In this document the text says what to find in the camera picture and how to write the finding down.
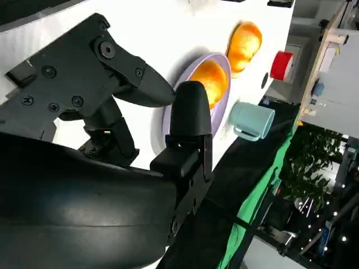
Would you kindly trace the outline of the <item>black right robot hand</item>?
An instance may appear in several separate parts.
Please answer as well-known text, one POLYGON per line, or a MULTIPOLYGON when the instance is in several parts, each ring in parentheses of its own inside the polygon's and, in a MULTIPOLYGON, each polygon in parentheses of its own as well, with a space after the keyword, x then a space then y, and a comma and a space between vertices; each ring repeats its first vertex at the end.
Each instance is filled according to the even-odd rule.
POLYGON ((204 86, 176 89, 89 16, 7 74, 1 105, 1 267, 142 268, 158 260, 212 178, 204 86), (117 99, 171 106, 148 170, 117 99))

